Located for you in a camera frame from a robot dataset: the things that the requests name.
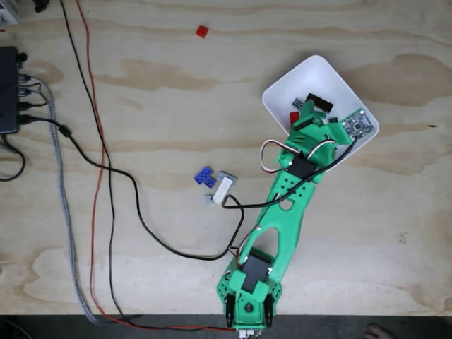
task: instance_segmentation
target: black cable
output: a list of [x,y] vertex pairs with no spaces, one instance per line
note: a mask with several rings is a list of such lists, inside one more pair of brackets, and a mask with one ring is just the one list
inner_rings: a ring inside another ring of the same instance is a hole
[[[48,122],[48,123],[50,123],[50,124],[53,124],[53,125],[57,126],[59,132],[60,132],[63,136],[65,136],[66,138],[68,138],[68,139],[72,142],[72,144],[75,146],[76,150],[81,154],[82,158],[83,158],[87,163],[89,163],[89,164],[92,165],[92,166],[101,168],[101,165],[97,164],[96,162],[92,161],[90,158],[88,158],[88,157],[86,156],[86,154],[83,152],[82,148],[79,146],[79,144],[77,143],[77,141],[73,138],[73,136],[71,135],[70,130],[69,130],[66,126],[61,125],[61,124],[59,124],[58,122],[56,122],[55,120],[51,120],[51,119],[40,118],[40,117],[33,117],[33,116],[30,116],[30,115],[20,115],[20,116],[19,116],[19,124],[30,124],[30,123],[35,122],[35,121],[45,121],[45,122]],[[172,252],[173,254],[176,254],[176,255],[178,255],[178,256],[182,256],[182,257],[184,257],[184,258],[189,258],[189,259],[202,260],[202,261],[214,261],[214,260],[218,260],[218,259],[222,258],[223,256],[225,256],[225,255],[227,254],[227,252],[229,251],[229,248],[232,246],[232,244],[234,243],[235,238],[237,237],[237,234],[238,234],[238,232],[239,232],[239,230],[240,230],[240,227],[241,227],[242,224],[243,224],[243,221],[244,221],[244,218],[245,218],[245,213],[244,213],[244,210],[241,209],[241,210],[240,210],[241,216],[240,216],[239,224],[237,225],[237,227],[236,227],[236,229],[235,229],[235,231],[234,231],[234,234],[232,235],[232,238],[231,238],[229,244],[226,246],[226,248],[225,248],[225,250],[224,250],[223,252],[221,252],[220,254],[218,254],[218,255],[216,255],[216,256],[197,256],[197,255],[193,255],[193,254],[186,254],[186,253],[180,252],[180,251],[178,251],[178,250],[176,250],[176,249],[173,249],[172,247],[170,247],[170,246],[167,245],[166,243],[164,243],[164,242],[163,242],[163,241],[162,241],[162,240],[161,240],[161,239],[160,239],[160,238],[159,238],[159,237],[158,237],[158,236],[157,236],[157,235],[156,235],[156,234],[155,234],[155,233],[154,233],[147,225],[146,225],[146,223],[145,223],[145,221],[144,221],[144,219],[143,219],[143,216],[141,215],[140,196],[139,196],[139,192],[138,192],[138,185],[137,185],[137,183],[136,183],[135,178],[133,178],[132,175],[129,174],[128,172],[123,171],[123,170],[121,170],[121,169],[116,169],[116,168],[113,168],[113,167],[104,167],[104,170],[109,170],[109,171],[111,171],[111,172],[115,172],[115,173],[118,173],[118,174],[122,174],[122,175],[124,175],[125,177],[128,177],[128,178],[132,181],[133,189],[134,189],[134,191],[135,191],[136,211],[137,211],[138,218],[139,218],[139,220],[141,221],[141,224],[142,224],[143,228],[145,229],[145,231],[146,231],[152,238],[154,238],[154,240],[155,240],[156,242],[158,242],[158,243],[159,243],[161,246],[163,246],[166,250],[168,250],[168,251],[170,251],[170,252]],[[235,197],[232,197],[232,200],[234,200],[234,201],[237,203],[237,205],[240,204],[240,202],[239,202]],[[119,305],[117,305],[117,309],[118,309],[119,313],[120,313],[123,317],[125,317],[125,315],[124,315],[124,313],[122,312],[121,307],[119,307]],[[140,327],[143,327],[143,328],[151,328],[151,329],[170,329],[170,330],[175,330],[175,331],[200,331],[200,330],[202,330],[202,328],[190,328],[190,329],[186,329],[186,328],[171,328],[171,327],[156,328],[156,327],[152,327],[152,326],[136,325],[136,324],[134,324],[134,323],[131,323],[129,320],[126,320],[126,321],[127,321],[128,323],[134,325],[134,326],[140,326]]]
[[16,147],[12,146],[8,139],[6,138],[6,134],[1,135],[1,139],[5,144],[5,147],[8,148],[11,152],[18,154],[19,157],[22,159],[22,166],[20,166],[19,172],[17,172],[15,175],[9,178],[0,178],[0,182],[12,182],[14,179],[19,178],[19,176],[22,174],[23,170],[25,169],[25,165],[27,164],[27,160],[25,159],[25,156],[22,152],[20,152]]
[[110,288],[110,294],[111,294],[111,297],[112,297],[112,300],[113,300],[113,303],[114,303],[115,307],[118,309],[119,313],[121,313],[121,315],[123,315],[122,312],[121,312],[121,309],[119,307],[119,303],[118,303],[116,297],[114,296],[113,277],[112,277],[112,247],[113,247],[114,228],[115,228],[115,221],[116,221],[115,220],[116,213],[115,213],[115,210],[114,210],[114,201],[113,201],[113,183],[112,183],[112,171],[111,171],[112,159],[111,159],[110,154],[108,152],[107,145],[105,143],[105,139],[102,136],[102,132],[101,132],[101,129],[100,129],[99,122],[97,121],[97,118],[96,118],[96,113],[95,113],[96,110],[95,110],[95,106],[94,106],[94,101],[93,101],[93,98],[91,97],[90,91],[88,90],[88,85],[86,83],[85,76],[83,75],[83,71],[82,71],[82,67],[81,67],[81,63],[80,63],[80,58],[78,57],[77,48],[76,48],[76,45],[75,45],[75,43],[73,41],[71,27],[69,26],[69,20],[68,20],[68,16],[67,16],[67,13],[66,13],[66,7],[64,6],[63,0],[59,0],[59,3],[61,4],[61,9],[63,10],[64,22],[66,24],[66,29],[67,29],[67,32],[68,32],[68,36],[69,36],[69,39],[71,41],[71,46],[72,46],[73,53],[74,53],[74,56],[76,58],[78,72],[80,73],[80,77],[81,77],[82,82],[83,82],[83,87],[85,88],[86,95],[88,96],[88,99],[89,99],[90,104],[91,104],[91,109],[93,111],[94,120],[95,120],[95,123],[96,123],[97,133],[99,134],[100,141],[102,142],[102,147],[104,148],[105,155],[107,156],[108,166],[106,166],[105,168],[108,169],[108,188],[109,188],[109,198],[110,198],[110,209],[112,211],[112,226],[111,226],[111,231],[110,231],[109,248],[108,248],[108,257],[109,257],[109,288]]
[[223,208],[228,209],[228,210],[235,210],[235,209],[243,210],[243,209],[247,209],[247,208],[263,208],[263,207],[270,207],[270,206],[276,205],[277,203],[280,203],[280,202],[284,201],[285,199],[287,199],[291,194],[295,193],[295,191],[301,185],[303,185],[305,182],[311,181],[315,176],[317,176],[319,174],[322,174],[325,171],[328,171],[330,168],[333,168],[339,162],[341,162],[347,156],[347,154],[350,153],[350,151],[352,150],[353,146],[355,146],[357,140],[358,139],[355,138],[354,141],[347,147],[347,149],[345,149],[344,153],[342,153],[338,157],[338,159],[334,160],[331,164],[326,165],[325,167],[322,167],[321,169],[316,170],[313,174],[311,174],[306,179],[301,180],[300,182],[298,182],[294,186],[292,186],[289,189],[287,189],[287,193],[284,194],[283,196],[281,196],[280,198],[273,199],[272,201],[266,201],[265,203],[252,203],[252,204],[249,204],[249,205],[226,205],[226,202],[227,202],[227,200],[229,198],[231,198],[234,201],[237,201],[237,199],[232,194],[228,194],[228,195],[226,195],[225,199],[223,200],[221,206]]
[[24,330],[22,327],[20,327],[17,323],[14,323],[11,320],[8,320],[8,319],[5,319],[5,318],[0,318],[0,321],[3,321],[4,323],[7,323],[9,326],[13,326],[15,329],[17,329],[20,332],[22,332],[22,334],[25,337],[27,337],[28,339],[33,339],[33,337],[26,330]]

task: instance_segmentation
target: white lego brick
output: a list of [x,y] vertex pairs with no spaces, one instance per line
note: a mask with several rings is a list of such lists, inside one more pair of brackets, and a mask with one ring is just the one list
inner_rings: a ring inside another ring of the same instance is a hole
[[229,189],[232,186],[233,181],[231,179],[229,179],[228,177],[224,177],[223,180],[221,181],[217,191],[215,192],[215,194],[213,195],[213,202],[220,205],[223,201],[223,199],[225,198],[227,192],[229,191]]

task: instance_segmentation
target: toe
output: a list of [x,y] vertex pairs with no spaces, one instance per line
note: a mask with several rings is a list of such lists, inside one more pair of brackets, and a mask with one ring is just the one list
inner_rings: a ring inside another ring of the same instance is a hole
[[377,338],[378,338],[376,335],[373,335],[373,334],[371,334],[371,333],[369,333],[369,332],[364,332],[364,333],[362,334],[362,337],[363,337],[364,339],[377,339]]
[[376,323],[370,323],[368,327],[368,331],[376,336],[379,339],[392,339],[392,335],[390,335],[388,332],[386,332],[380,325],[377,325]]

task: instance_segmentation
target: dark floor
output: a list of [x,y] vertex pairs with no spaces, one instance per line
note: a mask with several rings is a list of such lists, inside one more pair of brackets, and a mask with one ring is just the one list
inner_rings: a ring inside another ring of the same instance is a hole
[[[83,316],[8,316],[24,327],[33,339],[218,339],[238,338],[236,333],[200,331],[143,331],[122,325],[94,326]],[[223,316],[142,316],[137,323],[153,326],[196,323],[224,326]],[[277,316],[262,339],[359,339],[368,323],[375,322],[392,331],[395,339],[452,339],[452,326],[438,317],[406,316]],[[25,338],[0,321],[0,339]]]

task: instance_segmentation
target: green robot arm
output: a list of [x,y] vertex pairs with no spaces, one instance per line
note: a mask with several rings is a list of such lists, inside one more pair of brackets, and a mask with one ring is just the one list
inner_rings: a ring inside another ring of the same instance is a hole
[[[254,228],[218,283],[227,325],[237,328],[240,337],[247,338],[271,326],[282,293],[280,281],[297,246],[304,210],[323,176],[323,172],[316,175],[316,171],[333,162],[338,145],[353,142],[340,121],[324,124],[325,115],[314,109],[312,100],[303,104],[300,118],[278,155],[280,170],[266,199],[274,202],[287,196],[286,202],[261,209]],[[275,257],[254,247],[270,228],[278,231]]]

